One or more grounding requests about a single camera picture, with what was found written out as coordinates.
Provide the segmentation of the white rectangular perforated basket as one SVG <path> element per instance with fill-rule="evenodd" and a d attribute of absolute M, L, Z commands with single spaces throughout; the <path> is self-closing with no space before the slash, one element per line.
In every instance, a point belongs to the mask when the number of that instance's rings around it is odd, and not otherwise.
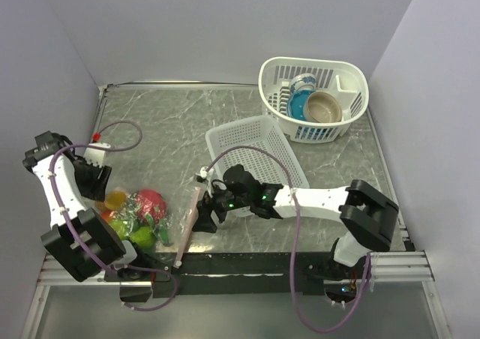
<path fill-rule="evenodd" d="M 214 165 L 214 177 L 222 179 L 224 173 L 241 164 L 259 182 L 288 183 L 286 167 L 295 188 L 309 188 L 309 182 L 287 138 L 275 119 L 258 115 L 231 121 L 213 127 L 205 133 L 205 141 L 212 159 L 232 147 L 242 148 L 224 155 Z"/>

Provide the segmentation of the clear zip top bag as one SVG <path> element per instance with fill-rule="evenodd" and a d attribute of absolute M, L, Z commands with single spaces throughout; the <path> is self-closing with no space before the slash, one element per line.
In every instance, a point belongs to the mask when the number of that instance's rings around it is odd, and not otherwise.
<path fill-rule="evenodd" d="M 168 194 L 162 187 L 112 186 L 103 200 L 89 203 L 120 239 L 149 256 L 178 268 L 187 249 L 189 226 L 199 199 L 196 185 Z"/>

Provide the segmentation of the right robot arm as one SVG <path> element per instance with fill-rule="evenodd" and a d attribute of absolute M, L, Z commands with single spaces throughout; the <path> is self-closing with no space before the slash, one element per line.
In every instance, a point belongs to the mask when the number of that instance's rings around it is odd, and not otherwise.
<path fill-rule="evenodd" d="M 294 188 L 262 183 L 241 164 L 229 168 L 221 180 L 212 179 L 207 169 L 196 179 L 207 185 L 196 204 L 196 233 L 215 233 L 228 212 L 243 208 L 264 219 L 307 217 L 343 224 L 346 234 L 311 266 L 318 278 L 349 279 L 360 259 L 370 252 L 391 249 L 399 207 L 366 181 L 354 180 L 346 187 L 331 189 Z"/>

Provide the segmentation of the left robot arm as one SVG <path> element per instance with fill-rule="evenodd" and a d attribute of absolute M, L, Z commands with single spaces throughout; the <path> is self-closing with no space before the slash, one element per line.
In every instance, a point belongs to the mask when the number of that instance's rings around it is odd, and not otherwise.
<path fill-rule="evenodd" d="M 121 268 L 134 281 L 149 271 L 149 261 L 85 201 L 105 198 L 111 167 L 109 144 L 87 145 L 83 155 L 66 137 L 47 131 L 35 138 L 23 166 L 40 181 L 49 204 L 50 230 L 41 236 L 45 249 L 75 279 L 83 282 L 104 268 Z"/>

